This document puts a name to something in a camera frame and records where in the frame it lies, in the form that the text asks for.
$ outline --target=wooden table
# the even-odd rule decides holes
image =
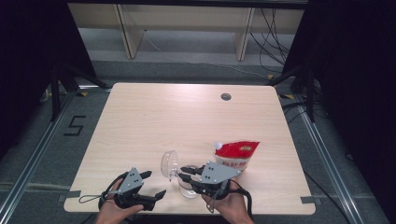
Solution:
[[[229,101],[221,99],[229,93]],[[253,214],[311,215],[313,203],[276,91],[267,86],[118,83],[114,85],[71,190],[100,194],[133,166],[152,171],[139,191],[166,189],[151,214],[210,214],[201,197],[184,198],[177,180],[161,172],[163,153],[180,165],[214,161],[214,143],[260,141],[239,183],[253,198]],[[97,200],[69,198],[68,212],[97,212]]]

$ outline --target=wire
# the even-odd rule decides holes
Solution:
[[[315,179],[305,170],[303,170],[304,174],[312,181],[318,188],[326,195],[326,197],[329,198],[329,200],[335,205],[335,207],[340,211],[340,213],[343,215],[344,219],[348,224],[350,224],[349,219],[347,218],[347,214],[343,211],[343,209],[338,205],[338,203],[329,195],[329,193],[317,182]]]
[[[290,124],[292,121],[294,121],[295,119],[297,119],[300,115],[302,115],[303,113],[305,113],[305,111],[298,113],[296,116],[294,116],[291,120],[288,121],[288,124]]]
[[[254,41],[257,43],[257,45],[259,45],[259,47],[262,49],[262,50],[260,51],[260,56],[262,56],[262,51],[265,51],[265,52],[268,54],[268,56],[270,56],[272,59],[274,59],[274,60],[277,61],[278,63],[280,63],[280,64],[282,64],[282,65],[285,64],[285,63],[283,63],[282,61],[280,61],[276,56],[274,56],[274,54],[272,54],[270,51],[268,51],[268,49],[266,49],[266,48],[264,47],[265,42],[264,42],[264,44],[260,44],[259,41],[257,41],[256,37],[254,37],[253,33],[250,33],[250,35],[253,37],[253,39],[254,39]]]
[[[233,181],[239,187],[239,189],[235,192],[247,196],[247,213],[248,213],[249,217],[251,218],[251,220],[254,220],[253,214],[251,212],[251,207],[253,205],[253,201],[251,199],[250,193],[247,190],[245,190],[244,188],[242,188],[242,186],[240,184],[238,184],[236,181],[234,181],[234,180],[231,180],[231,181]]]
[[[88,198],[88,197],[90,197],[91,199],[82,201],[83,198]],[[93,200],[98,199],[98,198],[100,198],[100,195],[83,195],[83,196],[81,196],[81,197],[78,199],[78,202],[79,202],[79,203],[87,203],[87,202],[93,201]]]
[[[278,37],[277,37],[277,31],[276,31],[276,21],[275,21],[275,19],[276,19],[276,9],[272,9],[272,22],[271,22],[271,25],[269,24],[269,22],[268,22],[268,20],[267,20],[267,18],[265,17],[265,14],[264,14],[264,11],[263,11],[263,9],[262,9],[262,16],[264,17],[264,19],[265,19],[265,23],[267,24],[267,27],[268,27],[268,34],[267,34],[267,37],[266,38],[264,38],[265,39],[265,42],[267,42],[271,47],[273,47],[274,49],[278,49],[279,50],[279,53],[280,53],[280,55],[281,55],[281,57],[282,57],[282,59],[283,59],[283,61],[285,62],[286,61],[286,56],[285,56],[285,53],[284,53],[284,51],[286,51],[287,53],[289,53],[289,49],[287,49],[285,46],[283,46],[282,44],[280,44],[280,42],[279,42],[279,39],[278,39]],[[277,47],[276,46],[273,46],[272,44],[270,44],[268,41],[267,41],[267,39],[268,39],[268,36],[269,36],[269,34],[271,34],[271,36],[272,36],[272,38],[275,40],[275,42],[276,42],[276,44],[277,44]]]
[[[154,43],[152,43],[152,41],[149,40],[146,36],[145,36],[145,38],[146,38],[147,41],[152,45],[152,47],[154,47],[154,48],[155,48],[156,50],[158,50],[159,52],[163,52],[161,49],[159,49],[157,46],[155,46]],[[173,59],[169,59],[169,58],[165,58],[165,59],[168,60],[168,61],[171,61],[171,62],[175,62],[175,63],[191,63],[191,62],[182,61],[182,60],[173,60]],[[240,73],[246,73],[246,74],[256,75],[256,76],[259,76],[259,77],[263,77],[263,78],[265,78],[265,79],[267,79],[267,80],[270,80],[270,78],[268,78],[268,77],[266,77],[266,76],[263,76],[263,75],[261,75],[261,74],[254,73],[254,72],[244,71],[244,70],[241,70],[241,69],[238,69],[238,68],[229,66],[229,65],[223,65],[223,64],[218,64],[218,63],[192,63],[192,64],[209,64],[209,65],[214,65],[214,66],[218,66],[218,67],[231,68],[231,69],[233,69],[233,70],[235,70],[235,71],[237,71],[237,72],[240,72]]]

